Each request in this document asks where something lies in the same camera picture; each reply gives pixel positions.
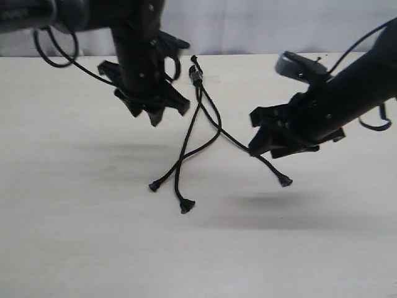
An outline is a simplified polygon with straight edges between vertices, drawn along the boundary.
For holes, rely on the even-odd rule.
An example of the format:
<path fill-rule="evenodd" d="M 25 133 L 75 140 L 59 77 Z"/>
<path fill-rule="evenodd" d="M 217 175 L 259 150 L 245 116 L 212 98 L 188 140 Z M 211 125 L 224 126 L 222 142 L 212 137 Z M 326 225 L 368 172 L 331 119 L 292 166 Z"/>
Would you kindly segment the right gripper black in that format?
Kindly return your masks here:
<path fill-rule="evenodd" d="M 287 105 L 256 107 L 250 114 L 251 125 L 260 127 L 284 126 L 307 141 L 338 142 L 346 137 L 344 104 L 346 103 L 346 77 L 337 74 L 330 79 L 320 78 L 303 93 L 296 94 Z M 248 144 L 251 156 L 270 152 L 273 159 L 297 153 L 319 151 L 319 145 L 306 147 L 267 127 L 260 127 Z"/>

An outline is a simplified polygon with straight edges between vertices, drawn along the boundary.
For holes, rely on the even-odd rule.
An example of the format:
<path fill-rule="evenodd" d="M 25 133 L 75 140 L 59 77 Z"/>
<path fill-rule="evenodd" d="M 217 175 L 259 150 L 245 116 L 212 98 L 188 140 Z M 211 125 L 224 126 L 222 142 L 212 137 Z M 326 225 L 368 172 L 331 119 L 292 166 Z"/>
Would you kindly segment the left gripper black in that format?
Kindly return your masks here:
<path fill-rule="evenodd" d="M 161 30 L 160 21 L 128 20 L 110 28 L 123 89 L 131 96 L 158 96 L 153 104 L 127 97 L 115 89 L 134 118 L 146 112 L 152 126 L 163 119 L 164 107 L 185 115 L 190 101 L 171 84 L 181 75 L 180 56 L 190 43 Z"/>

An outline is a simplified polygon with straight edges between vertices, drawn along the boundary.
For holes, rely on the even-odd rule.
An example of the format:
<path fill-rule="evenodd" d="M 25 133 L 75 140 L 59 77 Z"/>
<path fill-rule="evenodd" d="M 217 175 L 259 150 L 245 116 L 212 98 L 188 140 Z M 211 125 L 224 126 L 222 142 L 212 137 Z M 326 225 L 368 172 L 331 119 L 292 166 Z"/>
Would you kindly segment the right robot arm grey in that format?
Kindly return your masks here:
<path fill-rule="evenodd" d="M 343 127 L 396 97 L 396 19 L 378 27 L 370 50 L 332 75 L 324 65 L 293 52 L 280 54 L 275 71 L 308 84 L 287 103 L 250 113 L 258 131 L 248 145 L 252 156 L 273 158 L 318 151 L 322 143 L 345 137 Z"/>

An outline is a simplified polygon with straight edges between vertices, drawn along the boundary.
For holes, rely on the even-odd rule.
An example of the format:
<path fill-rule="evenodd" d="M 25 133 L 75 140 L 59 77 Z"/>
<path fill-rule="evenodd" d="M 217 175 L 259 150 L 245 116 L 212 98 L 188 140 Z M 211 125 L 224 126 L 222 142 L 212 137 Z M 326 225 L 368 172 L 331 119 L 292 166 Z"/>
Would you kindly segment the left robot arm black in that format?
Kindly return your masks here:
<path fill-rule="evenodd" d="M 164 1 L 1 1 L 1 33 L 32 29 L 43 55 L 41 30 L 54 39 L 53 29 L 72 37 L 110 29 L 117 62 L 103 61 L 95 77 L 106 76 L 132 116 L 146 112 L 155 127 L 165 108 L 184 115 L 190 107 L 172 86 L 181 74 L 181 52 L 190 45 L 161 30 L 163 9 Z"/>

